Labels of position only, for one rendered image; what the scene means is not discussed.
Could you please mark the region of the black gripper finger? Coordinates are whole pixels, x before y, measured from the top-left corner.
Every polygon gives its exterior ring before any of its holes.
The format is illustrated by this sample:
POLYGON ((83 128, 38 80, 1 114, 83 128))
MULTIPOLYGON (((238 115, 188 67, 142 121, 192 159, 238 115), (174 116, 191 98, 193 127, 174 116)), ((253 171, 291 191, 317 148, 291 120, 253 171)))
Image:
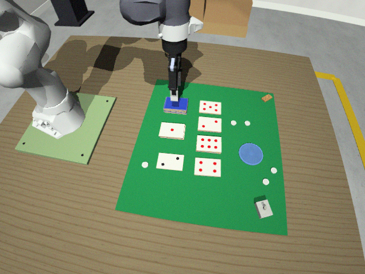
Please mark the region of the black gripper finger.
POLYGON ((183 71, 182 68, 178 69, 178 81, 177 81, 177 85, 181 86, 181 72, 183 71))
MULTIPOLYGON (((169 61, 169 56, 170 55, 168 55, 168 61, 169 61)), ((181 60, 181 56, 178 55, 178 66, 175 66, 174 58, 172 58, 171 63, 169 61, 169 65, 168 65, 168 76, 169 76, 168 88, 170 90, 171 101, 177 101, 177 102, 178 102, 177 81, 178 81, 178 69, 180 68, 180 60, 181 60)))

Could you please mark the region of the blue round disc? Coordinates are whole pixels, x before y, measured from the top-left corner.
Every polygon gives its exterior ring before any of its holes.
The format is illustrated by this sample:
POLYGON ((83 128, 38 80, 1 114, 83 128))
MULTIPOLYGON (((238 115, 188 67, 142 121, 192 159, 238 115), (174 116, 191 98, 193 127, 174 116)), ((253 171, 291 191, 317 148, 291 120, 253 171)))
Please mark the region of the blue round disc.
POLYGON ((239 149, 241 160, 251 166, 259 164, 263 159, 262 150, 253 143, 245 143, 239 149))

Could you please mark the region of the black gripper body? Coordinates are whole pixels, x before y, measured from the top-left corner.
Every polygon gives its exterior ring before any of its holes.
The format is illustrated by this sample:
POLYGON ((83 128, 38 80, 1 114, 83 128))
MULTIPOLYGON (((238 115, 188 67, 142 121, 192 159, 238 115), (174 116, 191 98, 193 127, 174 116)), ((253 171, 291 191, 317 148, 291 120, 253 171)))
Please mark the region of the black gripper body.
POLYGON ((174 58, 175 66, 177 66, 179 53, 184 52, 187 48, 187 38, 179 42, 168 42, 162 39, 162 47, 163 50, 170 55, 169 61, 171 62, 172 58, 174 58))

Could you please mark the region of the green felt play mat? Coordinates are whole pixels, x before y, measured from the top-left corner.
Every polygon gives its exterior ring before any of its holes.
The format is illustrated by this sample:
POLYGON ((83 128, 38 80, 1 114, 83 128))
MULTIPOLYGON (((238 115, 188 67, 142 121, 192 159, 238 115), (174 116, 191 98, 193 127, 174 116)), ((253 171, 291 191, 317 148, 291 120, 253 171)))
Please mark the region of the green felt play mat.
POLYGON ((115 210, 183 223, 287 236, 285 186, 274 94, 181 82, 186 115, 165 113, 168 80, 157 79, 115 210), (270 94, 264 102, 261 98, 270 94), (221 115, 199 113, 200 101, 221 102, 221 115), (198 118, 221 118, 221 133, 198 130, 198 118), (231 125, 231 121, 236 125, 231 125), (250 125, 246 126, 245 122, 250 125), (161 122, 185 124, 184 140, 159 137, 161 122), (221 154, 196 152, 197 136, 222 137, 221 154), (262 161, 244 163, 239 149, 257 145, 262 161), (156 168, 159 153, 184 155, 182 171, 156 168), (195 158, 221 159, 221 177, 194 175, 195 158), (143 168, 142 163, 148 167, 143 168), (273 174, 271 168, 276 168, 273 174), (263 180, 269 184, 264 185, 263 180), (273 215, 259 219, 254 203, 273 215))

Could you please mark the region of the white card with black pips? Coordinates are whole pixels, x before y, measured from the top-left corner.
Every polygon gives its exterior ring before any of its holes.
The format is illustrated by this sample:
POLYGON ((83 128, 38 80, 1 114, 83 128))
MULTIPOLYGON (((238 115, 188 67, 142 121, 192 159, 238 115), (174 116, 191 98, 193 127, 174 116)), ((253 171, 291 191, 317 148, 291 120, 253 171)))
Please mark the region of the white card with black pips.
POLYGON ((184 155, 159 153, 156 168, 183 171, 184 155))

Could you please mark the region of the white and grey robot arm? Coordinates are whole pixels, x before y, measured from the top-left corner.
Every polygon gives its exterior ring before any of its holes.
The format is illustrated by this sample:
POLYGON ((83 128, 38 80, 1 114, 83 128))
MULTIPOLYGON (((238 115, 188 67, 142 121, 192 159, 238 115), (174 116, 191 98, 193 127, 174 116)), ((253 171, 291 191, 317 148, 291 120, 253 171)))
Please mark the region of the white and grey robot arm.
MULTIPOLYGON (((123 18, 133 25, 158 21, 158 38, 183 41, 203 22, 189 15, 190 0, 120 0, 123 18)), ((50 43, 46 22, 28 14, 13 0, 0 0, 0 85, 23 88, 36 101, 33 127, 59 139, 74 132, 85 116, 56 71, 42 67, 50 43)))

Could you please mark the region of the white playing card with red pips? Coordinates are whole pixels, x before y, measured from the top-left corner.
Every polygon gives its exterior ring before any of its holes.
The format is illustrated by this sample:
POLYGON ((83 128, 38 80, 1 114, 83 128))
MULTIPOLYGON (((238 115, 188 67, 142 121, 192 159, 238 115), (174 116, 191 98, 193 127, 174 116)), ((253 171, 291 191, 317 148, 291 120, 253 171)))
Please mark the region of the white playing card with red pips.
POLYGON ((198 130, 221 132, 221 119, 220 118, 208 118, 208 117, 199 116, 198 130))
POLYGON ((184 127, 185 124, 162 122, 159 136, 183 139, 184 127))
POLYGON ((221 102, 210 102, 201 100, 199 112, 221 115, 221 102))
POLYGON ((221 177, 221 159, 195 158, 194 174, 221 177))
POLYGON ((221 152, 221 137, 198 135, 196 151, 221 152))

